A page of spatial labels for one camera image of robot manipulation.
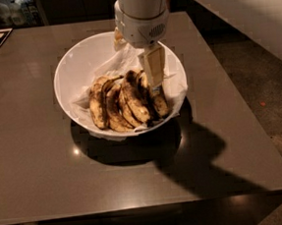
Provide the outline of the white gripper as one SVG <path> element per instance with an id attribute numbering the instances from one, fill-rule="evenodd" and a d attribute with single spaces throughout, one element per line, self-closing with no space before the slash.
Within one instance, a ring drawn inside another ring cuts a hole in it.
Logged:
<path id="1" fill-rule="evenodd" d="M 133 19 L 126 15 L 120 9 L 119 2 L 116 2 L 114 13 L 117 26 L 113 33 L 115 51 L 123 49 L 127 42 L 136 49 L 144 48 L 140 63 L 148 82 L 152 87 L 162 85 L 166 55 L 164 46 L 156 42 L 166 33 L 169 11 L 165 10 L 158 17 L 148 20 Z"/>

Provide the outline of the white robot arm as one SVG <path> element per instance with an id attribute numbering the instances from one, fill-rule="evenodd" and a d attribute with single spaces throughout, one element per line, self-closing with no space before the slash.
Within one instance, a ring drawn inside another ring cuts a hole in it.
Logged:
<path id="1" fill-rule="evenodd" d="M 196 0 L 259 46 L 282 60 L 282 0 Z M 167 0 L 117 0 L 115 24 L 136 48 L 146 48 L 165 34 Z"/>

